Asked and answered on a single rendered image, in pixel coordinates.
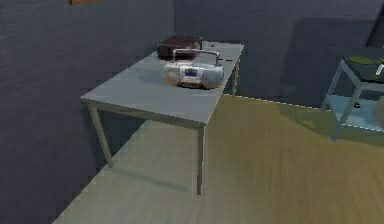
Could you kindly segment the dark brown box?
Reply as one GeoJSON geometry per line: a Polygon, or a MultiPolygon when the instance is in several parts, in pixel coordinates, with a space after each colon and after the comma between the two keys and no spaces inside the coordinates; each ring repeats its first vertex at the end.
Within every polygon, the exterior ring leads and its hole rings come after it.
{"type": "Polygon", "coordinates": [[[161,60],[171,61],[175,49],[202,49],[202,38],[187,35],[172,35],[157,44],[157,55],[161,60]]]}

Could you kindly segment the grey side table with shelf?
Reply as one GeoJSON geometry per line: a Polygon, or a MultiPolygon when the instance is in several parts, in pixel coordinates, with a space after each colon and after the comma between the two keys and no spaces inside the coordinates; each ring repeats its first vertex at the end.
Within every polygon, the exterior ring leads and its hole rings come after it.
{"type": "Polygon", "coordinates": [[[361,99],[360,96],[363,91],[384,93],[384,83],[361,81],[347,64],[346,57],[343,56],[321,106],[322,110],[330,108],[335,116],[336,125],[331,137],[333,141],[337,140],[343,128],[357,128],[384,133],[384,125],[381,126],[372,114],[377,101],[361,99]],[[334,93],[342,74],[345,74],[355,86],[355,90],[350,97],[334,93]]]}

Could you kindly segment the silver portable radio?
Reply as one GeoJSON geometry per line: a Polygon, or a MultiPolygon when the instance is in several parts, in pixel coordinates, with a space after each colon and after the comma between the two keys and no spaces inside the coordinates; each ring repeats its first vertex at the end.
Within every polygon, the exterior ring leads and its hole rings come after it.
{"type": "Polygon", "coordinates": [[[199,49],[174,49],[172,62],[164,66],[163,80],[174,86],[215,89],[224,82],[224,67],[219,63],[220,53],[199,49]],[[215,63],[176,60],[178,53],[205,53],[215,56],[215,63]]]}

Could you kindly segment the dark bowl with green top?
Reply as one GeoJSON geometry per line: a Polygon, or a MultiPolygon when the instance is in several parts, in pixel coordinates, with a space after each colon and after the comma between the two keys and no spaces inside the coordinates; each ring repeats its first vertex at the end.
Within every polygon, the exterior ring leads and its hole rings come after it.
{"type": "Polygon", "coordinates": [[[347,64],[363,82],[384,83],[384,59],[371,59],[362,56],[346,57],[347,64]]]}

